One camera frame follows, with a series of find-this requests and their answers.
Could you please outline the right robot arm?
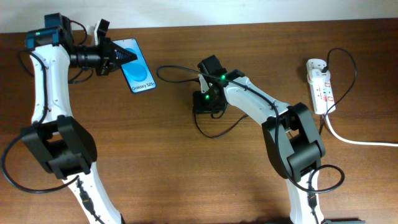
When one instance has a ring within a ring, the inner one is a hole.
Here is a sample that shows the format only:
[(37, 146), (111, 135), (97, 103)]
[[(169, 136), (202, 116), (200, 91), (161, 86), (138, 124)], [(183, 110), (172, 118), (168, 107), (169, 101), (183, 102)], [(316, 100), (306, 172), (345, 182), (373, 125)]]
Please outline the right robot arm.
[(307, 106), (274, 99), (243, 72), (227, 71), (214, 55), (198, 69), (201, 89), (193, 94), (193, 112), (217, 114), (235, 106), (259, 124), (270, 163), (287, 183), (290, 222), (321, 223), (317, 179), (325, 146)]

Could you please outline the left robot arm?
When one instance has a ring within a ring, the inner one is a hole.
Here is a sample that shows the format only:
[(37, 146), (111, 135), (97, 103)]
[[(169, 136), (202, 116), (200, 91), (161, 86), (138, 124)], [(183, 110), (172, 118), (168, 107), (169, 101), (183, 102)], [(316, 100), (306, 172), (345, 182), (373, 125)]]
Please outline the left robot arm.
[(90, 223), (124, 223), (101, 183), (95, 140), (73, 117), (68, 71), (90, 69), (104, 76), (137, 56), (106, 36), (104, 19), (96, 23), (89, 46), (75, 43), (69, 18), (56, 13), (44, 21), (43, 29), (25, 39), (34, 66), (35, 109), (32, 125), (21, 131), (22, 141), (42, 168), (73, 192)]

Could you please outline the blue Galaxy smartphone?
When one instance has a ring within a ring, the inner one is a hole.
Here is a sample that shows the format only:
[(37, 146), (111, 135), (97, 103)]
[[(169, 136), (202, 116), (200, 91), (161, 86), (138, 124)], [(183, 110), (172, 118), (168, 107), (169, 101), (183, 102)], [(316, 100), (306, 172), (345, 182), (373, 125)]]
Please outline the blue Galaxy smartphone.
[(137, 56), (137, 60), (121, 66), (127, 85), (133, 94), (142, 93), (156, 88), (156, 82), (146, 63), (144, 55), (136, 39), (114, 40), (115, 44)]

